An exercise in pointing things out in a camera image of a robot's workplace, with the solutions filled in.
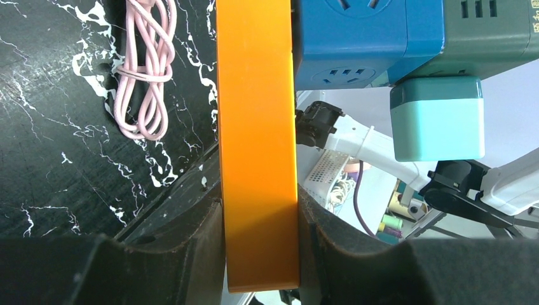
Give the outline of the teal white charger plug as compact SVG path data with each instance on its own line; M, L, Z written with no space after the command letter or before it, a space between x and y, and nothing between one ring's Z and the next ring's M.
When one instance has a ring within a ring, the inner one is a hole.
M484 97L475 76L408 79L390 92L397 161L480 159L486 153Z

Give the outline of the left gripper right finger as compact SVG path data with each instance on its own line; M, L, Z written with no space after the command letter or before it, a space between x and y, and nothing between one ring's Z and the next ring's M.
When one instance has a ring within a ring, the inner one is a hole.
M411 239L388 245L299 190L303 304L537 304L538 241Z

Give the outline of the dark green socket cube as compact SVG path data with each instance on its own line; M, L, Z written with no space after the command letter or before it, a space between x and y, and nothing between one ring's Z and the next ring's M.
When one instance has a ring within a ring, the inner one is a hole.
M444 48L409 78L487 79L538 59L538 1L444 1Z

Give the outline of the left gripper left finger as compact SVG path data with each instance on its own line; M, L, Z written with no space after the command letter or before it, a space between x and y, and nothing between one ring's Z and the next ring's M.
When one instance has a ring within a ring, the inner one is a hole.
M102 234L1 240L2 304L219 304L219 200L131 243Z

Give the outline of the blue socket cube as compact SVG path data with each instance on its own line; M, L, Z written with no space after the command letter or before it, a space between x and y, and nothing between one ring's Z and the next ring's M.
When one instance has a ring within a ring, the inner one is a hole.
M391 86L442 52L443 1L293 1L294 86Z

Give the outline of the orange socket cube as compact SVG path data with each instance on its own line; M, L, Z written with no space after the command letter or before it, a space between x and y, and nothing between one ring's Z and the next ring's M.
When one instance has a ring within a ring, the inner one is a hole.
M216 33L228 289L297 288L290 2L218 1Z

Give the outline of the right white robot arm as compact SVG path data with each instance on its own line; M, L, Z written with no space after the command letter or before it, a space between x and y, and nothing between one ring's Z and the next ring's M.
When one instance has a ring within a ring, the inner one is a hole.
M538 150L497 168L475 160L396 160L393 139L327 102L296 110L297 144L365 161L418 192L435 210L505 229L538 208Z

